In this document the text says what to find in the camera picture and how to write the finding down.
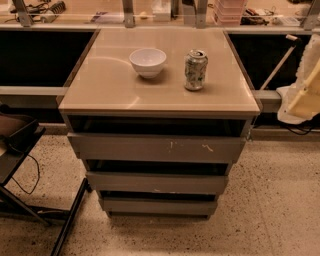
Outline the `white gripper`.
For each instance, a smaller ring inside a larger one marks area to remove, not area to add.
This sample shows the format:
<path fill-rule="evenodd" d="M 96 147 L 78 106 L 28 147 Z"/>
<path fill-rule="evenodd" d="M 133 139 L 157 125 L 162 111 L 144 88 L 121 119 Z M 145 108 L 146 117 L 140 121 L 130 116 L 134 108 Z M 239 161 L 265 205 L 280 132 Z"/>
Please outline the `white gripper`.
<path fill-rule="evenodd" d="M 300 89 L 295 83 L 276 89 L 281 96 L 277 112 L 279 121 L 297 125 L 320 113 L 320 66 L 315 66 L 301 85 Z"/>

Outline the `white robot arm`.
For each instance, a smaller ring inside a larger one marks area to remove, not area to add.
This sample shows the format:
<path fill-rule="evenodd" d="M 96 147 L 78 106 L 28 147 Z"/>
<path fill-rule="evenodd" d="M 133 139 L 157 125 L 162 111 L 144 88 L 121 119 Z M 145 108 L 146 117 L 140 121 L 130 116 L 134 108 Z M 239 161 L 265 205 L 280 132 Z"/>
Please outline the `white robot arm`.
<path fill-rule="evenodd" d="M 310 121 L 320 113 L 320 35 L 313 34 L 306 45 L 296 81 L 276 89 L 281 96 L 277 119 L 287 124 Z"/>

